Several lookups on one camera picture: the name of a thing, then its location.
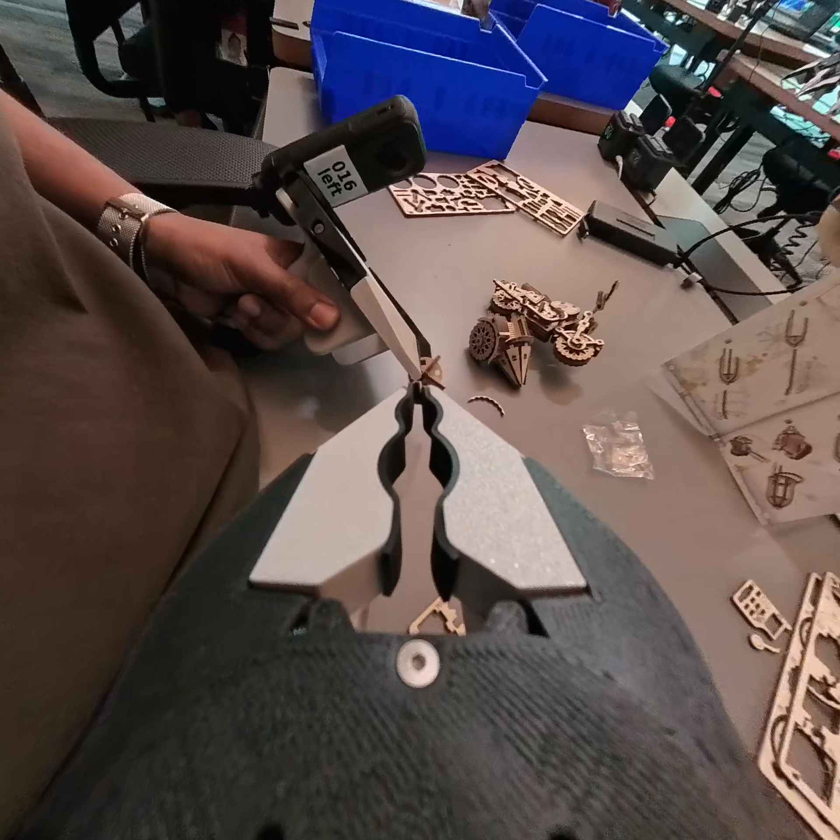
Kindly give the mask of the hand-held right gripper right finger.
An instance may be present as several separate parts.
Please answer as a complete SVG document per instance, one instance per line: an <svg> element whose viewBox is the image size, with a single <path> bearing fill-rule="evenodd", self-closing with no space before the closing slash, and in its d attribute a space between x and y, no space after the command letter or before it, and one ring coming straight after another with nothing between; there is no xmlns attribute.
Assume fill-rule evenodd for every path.
<svg viewBox="0 0 840 840"><path fill-rule="evenodd" d="M460 601L578 594L585 576L521 452L443 392L420 390L440 486L431 553L437 592Z"/></svg>

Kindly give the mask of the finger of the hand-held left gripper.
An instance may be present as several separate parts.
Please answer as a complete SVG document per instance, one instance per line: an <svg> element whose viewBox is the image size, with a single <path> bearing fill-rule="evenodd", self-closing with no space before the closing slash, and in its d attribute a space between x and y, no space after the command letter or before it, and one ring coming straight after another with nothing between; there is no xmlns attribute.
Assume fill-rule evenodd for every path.
<svg viewBox="0 0 840 840"><path fill-rule="evenodd" d="M420 370L428 342L372 269L367 271L367 319L404 370Z"/></svg>
<svg viewBox="0 0 840 840"><path fill-rule="evenodd" d="M364 275L353 284L350 296L409 379L418 382L423 372L417 337L382 284L373 275Z"/></svg>

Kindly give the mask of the person's left forearm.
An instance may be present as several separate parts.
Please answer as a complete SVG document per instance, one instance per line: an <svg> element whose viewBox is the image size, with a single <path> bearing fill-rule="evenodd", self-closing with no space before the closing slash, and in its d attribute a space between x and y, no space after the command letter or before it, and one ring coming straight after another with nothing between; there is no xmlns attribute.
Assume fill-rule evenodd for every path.
<svg viewBox="0 0 840 840"><path fill-rule="evenodd" d="M5 92L1 110L37 194L140 270L145 223L163 206Z"/></svg>

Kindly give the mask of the grey desk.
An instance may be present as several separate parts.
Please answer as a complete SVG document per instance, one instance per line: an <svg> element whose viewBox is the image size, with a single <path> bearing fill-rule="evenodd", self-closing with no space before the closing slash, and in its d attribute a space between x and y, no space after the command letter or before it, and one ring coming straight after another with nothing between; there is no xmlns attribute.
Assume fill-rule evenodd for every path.
<svg viewBox="0 0 840 840"><path fill-rule="evenodd" d="M591 135L526 122L507 163L582 210L600 200L648 221L595 144ZM803 838L815 838L757 766L784 658L750 646L730 595L754 580L794 619L807 574L838 574L838 526L827 518L760 525L715 445L647 383L660 365L730 326L723 311L702 289L681 289L672 270L574 233L559 237L519 213L408 219L385 190L336 213L440 356L443 393L539 462L646 565L706 660L748 756L747 770L776 800L782 818ZM595 316L604 351L594 362L567 368L539 350L524 388L505 386L466 350L494 278L525 281L582 308L618 280ZM259 417L264 483L406 383L391 353L344 367L297 346L245 369ZM475 395L498 400L505 416L485 403L467 404ZM583 425L602 412L631 411L654 466L652 480L615 478L592 467ZM430 443L415 425L406 441L406 471L396 482L404 511L402 574L392 596L351 614L359 629L404 632L436 596L429 554L440 486L428 467Z"/></svg>

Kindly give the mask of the person's left hand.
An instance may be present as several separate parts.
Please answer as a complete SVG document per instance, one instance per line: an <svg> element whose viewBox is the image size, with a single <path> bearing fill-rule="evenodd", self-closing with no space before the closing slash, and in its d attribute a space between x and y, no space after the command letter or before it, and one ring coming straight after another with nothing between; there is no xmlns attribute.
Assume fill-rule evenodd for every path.
<svg viewBox="0 0 840 840"><path fill-rule="evenodd" d="M179 213L144 229L147 267L166 275L175 298L205 319L223 317L260 350L279 350L340 321L335 302L291 271L304 246Z"/></svg>

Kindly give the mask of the blue plastic bin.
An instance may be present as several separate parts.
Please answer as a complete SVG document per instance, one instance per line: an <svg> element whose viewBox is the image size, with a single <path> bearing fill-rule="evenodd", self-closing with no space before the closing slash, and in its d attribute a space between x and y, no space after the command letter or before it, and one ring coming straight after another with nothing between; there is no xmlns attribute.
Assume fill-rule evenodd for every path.
<svg viewBox="0 0 840 840"><path fill-rule="evenodd" d="M590 1L493 1L490 12L562 98L622 110L667 51L623 11Z"/></svg>
<svg viewBox="0 0 840 840"><path fill-rule="evenodd" d="M547 83L494 15L484 27L435 3L317 1L310 40L329 123L403 95L430 151L505 159Z"/></svg>

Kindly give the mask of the wooden motorcycle model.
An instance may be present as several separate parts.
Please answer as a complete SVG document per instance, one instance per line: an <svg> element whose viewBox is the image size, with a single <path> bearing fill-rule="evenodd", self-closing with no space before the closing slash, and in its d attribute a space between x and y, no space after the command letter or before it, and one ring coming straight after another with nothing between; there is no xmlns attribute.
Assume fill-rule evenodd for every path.
<svg viewBox="0 0 840 840"><path fill-rule="evenodd" d="M555 360L570 367L584 366L602 352L604 341L594 336L595 315L612 298L618 280L597 293L591 310L552 300L527 283L493 282L486 314L469 334L467 349L475 362L494 364L511 385L521 388L535 342L549 345Z"/></svg>

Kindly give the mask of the clear plastic bag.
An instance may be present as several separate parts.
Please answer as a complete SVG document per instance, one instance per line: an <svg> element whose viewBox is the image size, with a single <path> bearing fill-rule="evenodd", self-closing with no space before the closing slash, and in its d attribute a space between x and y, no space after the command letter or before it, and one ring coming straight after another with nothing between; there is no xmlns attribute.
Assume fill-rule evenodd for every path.
<svg viewBox="0 0 840 840"><path fill-rule="evenodd" d="M615 478L654 479L635 412L599 413L583 425L582 432L595 471Z"/></svg>

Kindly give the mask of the black mesh office chair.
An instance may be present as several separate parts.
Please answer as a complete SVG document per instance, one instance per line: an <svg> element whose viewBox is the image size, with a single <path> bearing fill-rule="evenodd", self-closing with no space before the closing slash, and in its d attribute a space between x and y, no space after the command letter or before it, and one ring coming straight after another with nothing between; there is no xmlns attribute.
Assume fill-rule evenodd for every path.
<svg viewBox="0 0 840 840"><path fill-rule="evenodd" d="M153 199L176 208L250 206L268 153L252 137L274 59L273 2L66 2L81 71L145 117L162 98L215 117L223 130L170 122L48 122Z"/></svg>

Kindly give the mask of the person's olive shirt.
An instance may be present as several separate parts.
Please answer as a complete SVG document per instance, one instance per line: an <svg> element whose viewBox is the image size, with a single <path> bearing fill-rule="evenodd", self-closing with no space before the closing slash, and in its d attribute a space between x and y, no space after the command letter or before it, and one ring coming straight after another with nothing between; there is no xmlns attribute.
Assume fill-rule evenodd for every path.
<svg viewBox="0 0 840 840"><path fill-rule="evenodd" d="M2 120L1 824L45 792L179 568L252 498L234 363L39 196Z"/></svg>

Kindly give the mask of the small wooden grid piece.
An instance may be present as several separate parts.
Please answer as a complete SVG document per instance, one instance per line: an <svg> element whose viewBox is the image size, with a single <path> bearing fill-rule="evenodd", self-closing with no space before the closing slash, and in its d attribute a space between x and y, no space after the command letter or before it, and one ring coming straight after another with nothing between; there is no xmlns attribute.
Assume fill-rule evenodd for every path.
<svg viewBox="0 0 840 840"><path fill-rule="evenodd" d="M746 580L730 595L730 603L752 630L776 642L792 630L792 624L754 580Z"/></svg>

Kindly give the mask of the instruction booklet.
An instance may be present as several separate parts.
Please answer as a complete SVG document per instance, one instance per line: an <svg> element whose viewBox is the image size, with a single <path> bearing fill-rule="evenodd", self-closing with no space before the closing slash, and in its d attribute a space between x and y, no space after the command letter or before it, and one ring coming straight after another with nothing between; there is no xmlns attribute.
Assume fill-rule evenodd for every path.
<svg viewBox="0 0 840 840"><path fill-rule="evenodd" d="M838 269L647 384L708 438L762 524L839 513Z"/></svg>

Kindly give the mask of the black battery charger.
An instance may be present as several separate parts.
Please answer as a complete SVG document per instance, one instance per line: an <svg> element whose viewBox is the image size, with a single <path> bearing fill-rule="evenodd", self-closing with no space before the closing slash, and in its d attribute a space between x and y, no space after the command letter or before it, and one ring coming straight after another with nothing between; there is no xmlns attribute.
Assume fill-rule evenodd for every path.
<svg viewBox="0 0 840 840"><path fill-rule="evenodd" d="M618 177L640 193L655 193L669 172L699 150L706 135L691 117L676 117L668 99L655 95L639 113L613 113L597 150Z"/></svg>

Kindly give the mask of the large wooden puzzle sheet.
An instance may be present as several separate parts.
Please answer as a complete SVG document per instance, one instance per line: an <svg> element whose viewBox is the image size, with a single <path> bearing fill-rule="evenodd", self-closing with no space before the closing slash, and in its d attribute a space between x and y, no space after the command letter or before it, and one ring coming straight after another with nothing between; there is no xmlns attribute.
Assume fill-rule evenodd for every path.
<svg viewBox="0 0 840 840"><path fill-rule="evenodd" d="M839 582L806 584L758 753L759 769L819 838L839 838Z"/></svg>

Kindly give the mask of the wooden background table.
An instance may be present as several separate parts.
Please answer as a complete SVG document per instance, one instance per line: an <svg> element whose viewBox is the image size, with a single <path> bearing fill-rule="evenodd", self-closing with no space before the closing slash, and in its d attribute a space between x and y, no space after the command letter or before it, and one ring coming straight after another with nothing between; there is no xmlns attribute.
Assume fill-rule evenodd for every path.
<svg viewBox="0 0 840 840"><path fill-rule="evenodd" d="M761 106L769 102L771 109L782 108L839 141L838 86L820 96L814 92L802 94L803 85L783 80L785 73L782 66L738 54L723 69L719 81L744 88L758 96Z"/></svg>

